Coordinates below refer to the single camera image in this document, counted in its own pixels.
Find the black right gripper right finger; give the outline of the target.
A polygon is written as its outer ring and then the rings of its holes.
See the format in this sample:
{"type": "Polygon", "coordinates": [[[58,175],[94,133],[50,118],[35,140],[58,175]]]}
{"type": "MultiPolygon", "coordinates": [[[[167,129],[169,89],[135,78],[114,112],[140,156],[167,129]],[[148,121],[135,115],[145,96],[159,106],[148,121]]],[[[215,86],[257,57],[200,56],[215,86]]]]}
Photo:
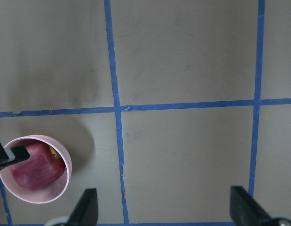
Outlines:
{"type": "Polygon", "coordinates": [[[267,226],[272,221],[242,186],[230,188],[230,217],[236,226],[267,226]]]}

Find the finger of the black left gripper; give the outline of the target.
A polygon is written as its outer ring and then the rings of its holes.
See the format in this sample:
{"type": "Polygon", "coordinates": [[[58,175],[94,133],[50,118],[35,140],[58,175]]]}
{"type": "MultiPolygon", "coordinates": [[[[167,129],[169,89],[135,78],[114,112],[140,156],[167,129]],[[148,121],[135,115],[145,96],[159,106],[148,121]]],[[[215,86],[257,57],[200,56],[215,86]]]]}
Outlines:
{"type": "Polygon", "coordinates": [[[30,154],[23,145],[8,148],[3,147],[0,143],[0,170],[10,165],[25,161],[29,159],[29,157],[30,154]]]}

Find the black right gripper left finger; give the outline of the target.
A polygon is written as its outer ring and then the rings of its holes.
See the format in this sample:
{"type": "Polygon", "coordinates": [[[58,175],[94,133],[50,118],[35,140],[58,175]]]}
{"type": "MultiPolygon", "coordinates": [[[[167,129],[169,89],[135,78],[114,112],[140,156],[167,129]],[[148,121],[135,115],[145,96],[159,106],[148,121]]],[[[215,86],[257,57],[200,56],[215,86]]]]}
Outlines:
{"type": "Polygon", "coordinates": [[[98,221],[98,200],[96,188],[86,189],[71,213],[68,226],[95,226],[98,221]]]}

